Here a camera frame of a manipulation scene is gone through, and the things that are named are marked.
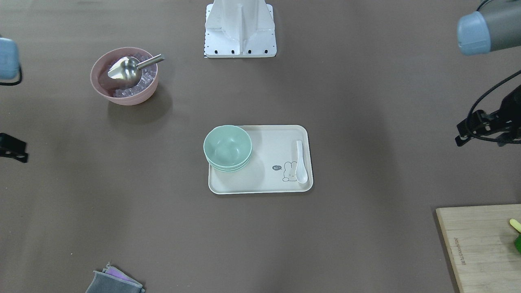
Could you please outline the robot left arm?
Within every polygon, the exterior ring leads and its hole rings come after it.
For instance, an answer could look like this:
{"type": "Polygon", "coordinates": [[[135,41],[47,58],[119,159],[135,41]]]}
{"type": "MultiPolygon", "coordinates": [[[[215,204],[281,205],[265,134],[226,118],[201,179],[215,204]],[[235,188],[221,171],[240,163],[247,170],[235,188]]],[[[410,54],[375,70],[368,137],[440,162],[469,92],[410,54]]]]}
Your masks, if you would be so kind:
{"type": "MultiPolygon", "coordinates": [[[[474,12],[464,15],[457,25],[458,47],[463,55],[480,55],[517,48],[521,44],[521,2],[519,0],[484,0],[474,12]]],[[[471,106],[457,125],[456,145],[472,139],[496,143],[502,147],[519,144],[521,137],[521,87],[516,87],[501,101],[498,110],[486,113],[478,104],[501,85],[520,75],[503,79],[487,90],[471,106]]]]}

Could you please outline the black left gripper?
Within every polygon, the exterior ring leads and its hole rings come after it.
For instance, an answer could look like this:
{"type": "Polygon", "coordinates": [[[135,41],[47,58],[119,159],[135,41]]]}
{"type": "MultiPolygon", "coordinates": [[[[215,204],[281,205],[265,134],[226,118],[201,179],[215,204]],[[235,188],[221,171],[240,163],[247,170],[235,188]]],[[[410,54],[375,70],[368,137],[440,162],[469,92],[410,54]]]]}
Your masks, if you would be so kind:
{"type": "Polygon", "coordinates": [[[521,130],[521,87],[516,87],[506,95],[497,111],[487,114],[476,110],[458,125],[455,142],[462,147],[471,139],[494,142],[502,147],[507,144],[520,144],[521,130]]]}

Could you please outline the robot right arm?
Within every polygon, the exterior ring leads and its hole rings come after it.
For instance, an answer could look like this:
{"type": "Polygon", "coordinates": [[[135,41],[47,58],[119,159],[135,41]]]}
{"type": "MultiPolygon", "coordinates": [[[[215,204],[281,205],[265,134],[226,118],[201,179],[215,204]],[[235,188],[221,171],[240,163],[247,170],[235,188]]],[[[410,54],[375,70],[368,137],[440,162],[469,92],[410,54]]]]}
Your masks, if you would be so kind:
{"type": "MultiPolygon", "coordinates": [[[[0,85],[16,86],[23,80],[23,72],[19,58],[19,49],[12,39],[0,38],[0,85]]],[[[26,142],[5,132],[0,134],[0,156],[27,163],[26,142]]]]}

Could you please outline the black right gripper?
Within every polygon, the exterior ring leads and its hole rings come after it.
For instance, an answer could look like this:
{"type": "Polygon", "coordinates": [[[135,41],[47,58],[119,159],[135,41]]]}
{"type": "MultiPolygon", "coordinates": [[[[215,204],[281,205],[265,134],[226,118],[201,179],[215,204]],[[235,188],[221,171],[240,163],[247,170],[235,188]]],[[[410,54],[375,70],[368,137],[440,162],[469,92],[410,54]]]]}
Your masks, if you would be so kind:
{"type": "Polygon", "coordinates": [[[13,158],[16,161],[27,163],[26,147],[26,142],[4,132],[0,133],[0,157],[13,158]]]}

